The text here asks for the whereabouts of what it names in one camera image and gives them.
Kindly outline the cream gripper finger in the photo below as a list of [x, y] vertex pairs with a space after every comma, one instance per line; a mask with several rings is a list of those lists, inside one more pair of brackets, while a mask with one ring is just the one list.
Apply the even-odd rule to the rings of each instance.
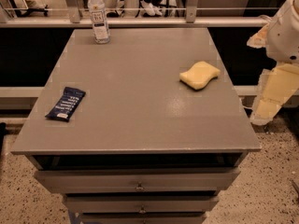
[[299, 65], [278, 63], [271, 71], [263, 70], [258, 88], [249, 120], [262, 126], [272, 121], [280, 108], [299, 90]]
[[260, 49], [264, 48], [266, 44], [266, 35], [269, 25], [266, 24], [256, 34], [251, 36], [247, 41], [247, 45], [251, 48]]

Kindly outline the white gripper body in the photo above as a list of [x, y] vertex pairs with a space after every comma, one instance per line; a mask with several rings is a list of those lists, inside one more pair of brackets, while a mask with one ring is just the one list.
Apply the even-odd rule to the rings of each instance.
[[277, 62], [299, 63], [299, 0], [286, 0], [269, 23], [266, 54]]

